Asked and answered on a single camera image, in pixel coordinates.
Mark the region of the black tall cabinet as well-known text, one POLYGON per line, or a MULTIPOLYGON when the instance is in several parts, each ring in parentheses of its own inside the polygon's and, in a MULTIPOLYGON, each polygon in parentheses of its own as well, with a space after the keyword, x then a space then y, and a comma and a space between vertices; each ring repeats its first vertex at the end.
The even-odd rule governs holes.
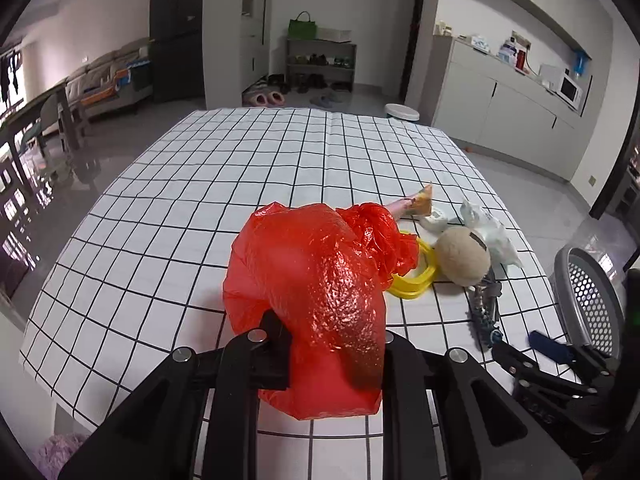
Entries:
POLYGON ((150 0, 149 57, 157 102, 205 94, 203 0, 150 0))

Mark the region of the beige round plush toy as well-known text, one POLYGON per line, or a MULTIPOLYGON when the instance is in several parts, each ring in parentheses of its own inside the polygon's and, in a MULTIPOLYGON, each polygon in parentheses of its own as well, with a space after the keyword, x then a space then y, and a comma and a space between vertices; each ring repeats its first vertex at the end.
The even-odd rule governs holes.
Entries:
POLYGON ((477 285, 488 273, 490 255, 484 240, 466 226, 450 226, 436 240, 442 274, 462 287, 477 285))

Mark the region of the white teal wipes packet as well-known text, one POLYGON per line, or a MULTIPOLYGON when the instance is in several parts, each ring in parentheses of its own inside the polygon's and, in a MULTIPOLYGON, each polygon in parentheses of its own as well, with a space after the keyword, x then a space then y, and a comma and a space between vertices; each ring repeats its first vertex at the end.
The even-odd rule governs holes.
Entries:
POLYGON ((463 224, 480 236, 488 248, 491 262, 503 266, 523 267, 506 227, 480 205, 465 200, 460 207, 463 224))

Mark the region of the red plastic bag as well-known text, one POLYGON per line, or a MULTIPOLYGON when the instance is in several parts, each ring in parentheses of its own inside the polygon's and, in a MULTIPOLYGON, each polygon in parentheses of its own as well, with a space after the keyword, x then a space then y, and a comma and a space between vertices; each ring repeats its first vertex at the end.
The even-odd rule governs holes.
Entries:
POLYGON ((260 398, 300 420, 376 413, 384 292, 418 258, 416 236, 380 204, 256 210, 232 243, 222 300, 236 334, 271 310, 292 336, 288 388, 260 398))

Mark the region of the grey sofa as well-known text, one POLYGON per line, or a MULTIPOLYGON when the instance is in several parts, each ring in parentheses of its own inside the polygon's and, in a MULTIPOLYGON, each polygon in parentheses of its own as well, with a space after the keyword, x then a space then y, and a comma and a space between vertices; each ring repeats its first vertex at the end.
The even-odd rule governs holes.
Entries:
POLYGON ((64 79, 70 110, 89 118, 137 105, 153 93, 148 38, 107 52, 64 79))

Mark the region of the white black grid tablecloth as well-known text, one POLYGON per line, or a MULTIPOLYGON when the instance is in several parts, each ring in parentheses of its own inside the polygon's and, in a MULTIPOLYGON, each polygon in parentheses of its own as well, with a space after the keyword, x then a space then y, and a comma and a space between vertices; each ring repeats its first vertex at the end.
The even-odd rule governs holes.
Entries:
POLYGON ((542 266, 443 131, 197 110, 101 194, 20 361, 88 436, 62 479, 577 479, 515 399, 566 341, 542 266))

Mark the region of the green handbag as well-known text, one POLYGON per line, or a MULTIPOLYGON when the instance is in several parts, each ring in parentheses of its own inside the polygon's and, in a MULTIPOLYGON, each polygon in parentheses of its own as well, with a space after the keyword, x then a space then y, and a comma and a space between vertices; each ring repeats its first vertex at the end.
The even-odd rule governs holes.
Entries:
POLYGON ((300 12, 296 18, 288 21, 288 39, 315 40, 317 37, 317 23, 308 11, 300 12))

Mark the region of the white stool teal legs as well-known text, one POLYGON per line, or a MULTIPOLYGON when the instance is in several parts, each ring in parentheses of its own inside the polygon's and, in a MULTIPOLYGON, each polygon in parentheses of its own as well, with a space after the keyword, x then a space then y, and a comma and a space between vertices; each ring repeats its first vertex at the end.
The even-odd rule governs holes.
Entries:
POLYGON ((411 107, 399 103, 387 103, 384 106, 385 114, 388 117, 405 120, 406 122, 418 122, 420 113, 411 107))

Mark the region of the white microwave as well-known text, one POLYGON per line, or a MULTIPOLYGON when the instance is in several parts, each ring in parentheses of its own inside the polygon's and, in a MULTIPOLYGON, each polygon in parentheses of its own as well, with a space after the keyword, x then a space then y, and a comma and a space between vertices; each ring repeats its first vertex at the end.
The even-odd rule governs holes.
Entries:
POLYGON ((578 110, 582 100, 582 88, 566 73, 560 73, 554 92, 573 110, 578 110))

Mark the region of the grey shoe rack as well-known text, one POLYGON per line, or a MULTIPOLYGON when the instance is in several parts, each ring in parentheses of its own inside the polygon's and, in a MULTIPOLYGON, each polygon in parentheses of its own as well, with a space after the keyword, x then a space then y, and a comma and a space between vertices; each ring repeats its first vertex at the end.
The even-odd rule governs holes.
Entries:
POLYGON ((285 43, 285 80, 292 89, 352 92, 357 45, 321 39, 291 39, 285 43))

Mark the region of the pink slippers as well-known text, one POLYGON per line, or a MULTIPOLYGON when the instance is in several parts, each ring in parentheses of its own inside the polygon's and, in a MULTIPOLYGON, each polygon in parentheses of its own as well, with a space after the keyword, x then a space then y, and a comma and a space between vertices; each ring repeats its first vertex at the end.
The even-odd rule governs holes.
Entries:
POLYGON ((261 88, 245 92, 243 94, 243 103, 254 107, 283 106, 285 98, 278 90, 261 88))

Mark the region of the grey metal chain toy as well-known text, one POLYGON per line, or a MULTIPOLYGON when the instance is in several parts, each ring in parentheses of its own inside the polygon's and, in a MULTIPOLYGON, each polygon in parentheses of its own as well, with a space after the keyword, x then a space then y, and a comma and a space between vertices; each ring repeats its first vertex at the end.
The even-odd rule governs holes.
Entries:
POLYGON ((492 269, 489 269, 478 284, 469 288, 471 320, 483 349, 491 349, 494 344, 503 341, 498 308, 498 298, 501 295, 502 285, 492 269))

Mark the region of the grey perforated trash basket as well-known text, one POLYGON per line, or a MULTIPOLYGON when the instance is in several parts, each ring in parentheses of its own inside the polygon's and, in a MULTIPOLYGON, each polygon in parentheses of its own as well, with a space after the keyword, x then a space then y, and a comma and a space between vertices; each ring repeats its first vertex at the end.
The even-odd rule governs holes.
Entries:
POLYGON ((554 258, 552 285, 570 343, 618 359, 623 309, 597 260, 585 249, 564 246, 554 258))

